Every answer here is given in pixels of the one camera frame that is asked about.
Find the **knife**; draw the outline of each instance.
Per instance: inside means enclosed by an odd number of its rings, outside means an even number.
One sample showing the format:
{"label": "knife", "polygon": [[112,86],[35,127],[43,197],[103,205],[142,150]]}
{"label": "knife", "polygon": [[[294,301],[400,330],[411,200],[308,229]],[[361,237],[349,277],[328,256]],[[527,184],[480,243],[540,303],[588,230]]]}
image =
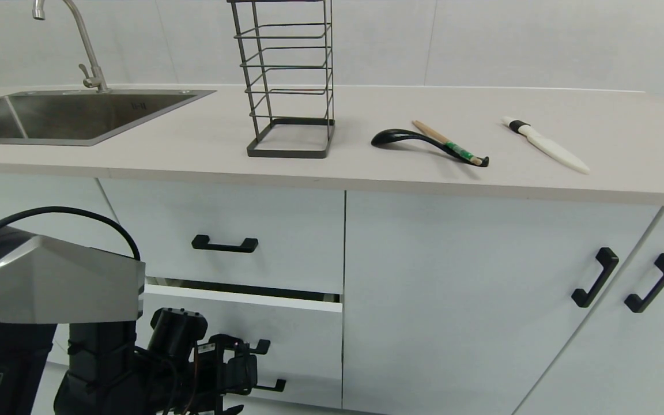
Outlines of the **knife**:
{"label": "knife", "polygon": [[542,150],[543,153],[554,158],[558,162],[574,169],[575,171],[580,171],[580,173],[588,174],[591,172],[591,169],[580,160],[580,158],[575,157],[575,155],[568,150],[564,149],[561,145],[557,144],[553,140],[543,137],[542,134],[538,133],[536,129],[533,129],[531,125],[525,123],[524,121],[519,121],[516,118],[511,118],[510,116],[504,116],[501,118],[501,122],[507,126],[511,131],[521,134],[527,137],[527,140],[532,143],[537,149]]}

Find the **metal wire rack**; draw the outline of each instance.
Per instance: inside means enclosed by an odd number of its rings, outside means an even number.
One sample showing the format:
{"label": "metal wire rack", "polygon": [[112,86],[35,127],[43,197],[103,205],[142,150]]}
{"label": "metal wire rack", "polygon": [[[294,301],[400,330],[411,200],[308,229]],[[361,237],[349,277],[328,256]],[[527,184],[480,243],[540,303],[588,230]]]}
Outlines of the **metal wire rack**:
{"label": "metal wire rack", "polygon": [[[279,157],[279,158],[304,158],[323,159],[329,153],[332,136],[334,135],[334,55],[333,55],[333,31],[332,31],[332,0],[227,0],[232,5],[232,15],[235,19],[235,39],[240,47],[240,67],[245,75],[245,92],[250,101],[250,118],[255,128],[255,139],[247,147],[250,157]],[[314,2],[320,3],[322,21],[313,23],[280,23],[259,24],[258,7],[256,3],[279,3],[279,2]],[[244,31],[240,28],[240,16],[237,3],[250,3],[252,8],[253,26]],[[282,29],[283,33],[273,34],[273,31]],[[248,56],[245,41],[250,40],[258,49],[256,53]],[[280,43],[280,46],[263,46],[261,40]],[[269,55],[279,51],[291,51],[294,55],[306,50],[322,55],[321,61],[309,64],[301,63],[266,63]],[[251,76],[251,71],[259,71],[259,74]],[[269,87],[269,78],[275,71],[316,71],[320,73],[318,82],[314,86],[280,86]],[[275,115],[271,108],[271,95],[316,95],[325,97],[326,108],[324,116],[320,118],[308,118],[307,116]],[[259,120],[267,119],[266,126],[261,127]],[[264,138],[268,136],[275,126],[319,126],[325,129],[326,142],[324,149],[302,150],[302,149],[258,149]]]}

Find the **black drawer handle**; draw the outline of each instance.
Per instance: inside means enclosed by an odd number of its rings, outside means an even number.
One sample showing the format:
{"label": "black drawer handle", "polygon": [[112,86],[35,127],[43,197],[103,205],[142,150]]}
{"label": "black drawer handle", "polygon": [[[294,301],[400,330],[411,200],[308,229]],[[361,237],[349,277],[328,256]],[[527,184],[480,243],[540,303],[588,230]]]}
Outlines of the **black drawer handle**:
{"label": "black drawer handle", "polygon": [[207,235],[197,235],[191,241],[191,246],[195,250],[253,253],[255,248],[258,247],[258,239],[245,238],[242,245],[236,247],[233,245],[210,244]]}
{"label": "black drawer handle", "polygon": [[619,257],[609,247],[603,247],[598,250],[596,259],[603,266],[603,271],[601,271],[601,275],[598,276],[596,282],[593,283],[591,290],[586,292],[586,290],[579,288],[572,292],[572,300],[575,301],[578,307],[583,309],[590,307],[593,300],[596,299],[598,292],[601,291],[603,285],[609,280],[611,273],[614,272],[614,268],[619,264]]}
{"label": "black drawer handle", "polygon": [[655,266],[659,268],[660,271],[662,271],[662,276],[659,281],[657,281],[657,284],[652,287],[645,299],[641,299],[641,297],[637,294],[630,294],[629,297],[624,300],[624,304],[626,304],[627,307],[632,310],[632,312],[640,313],[645,311],[647,306],[650,305],[655,297],[657,297],[659,292],[664,288],[664,253],[661,253],[659,257],[657,257],[655,260]]}
{"label": "black drawer handle", "polygon": [[285,391],[285,379],[277,379],[274,386],[260,386],[260,384],[257,384],[255,389],[260,389],[261,391],[283,392]]}

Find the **faucet handle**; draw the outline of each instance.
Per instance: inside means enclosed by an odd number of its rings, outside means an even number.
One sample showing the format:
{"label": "faucet handle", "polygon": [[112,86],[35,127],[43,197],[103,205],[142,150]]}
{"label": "faucet handle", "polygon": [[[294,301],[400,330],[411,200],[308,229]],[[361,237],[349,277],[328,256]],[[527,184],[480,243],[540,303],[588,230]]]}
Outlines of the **faucet handle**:
{"label": "faucet handle", "polygon": [[81,69],[84,73],[84,86],[87,88],[95,88],[99,86],[99,80],[96,77],[89,76],[89,71],[86,70],[86,66],[83,63],[78,64],[78,68]]}
{"label": "faucet handle", "polygon": [[82,73],[84,73],[84,78],[89,79],[89,71],[86,70],[86,66],[83,63],[78,64],[78,68],[81,69]]}

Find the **floor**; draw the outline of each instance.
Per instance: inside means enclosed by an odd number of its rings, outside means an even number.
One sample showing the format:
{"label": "floor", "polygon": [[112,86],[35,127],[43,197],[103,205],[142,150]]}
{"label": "floor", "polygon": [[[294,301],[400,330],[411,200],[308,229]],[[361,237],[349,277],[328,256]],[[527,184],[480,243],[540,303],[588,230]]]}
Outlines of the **floor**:
{"label": "floor", "polygon": [[[35,397],[35,406],[32,413],[37,415],[53,414],[53,399],[58,386],[66,373],[66,366],[47,363],[40,388]],[[273,402],[265,399],[252,399],[250,397],[225,397],[225,408],[232,405],[244,404],[242,415],[364,415],[360,412],[347,412],[347,410],[331,410],[307,405],[294,405],[284,402]]]}

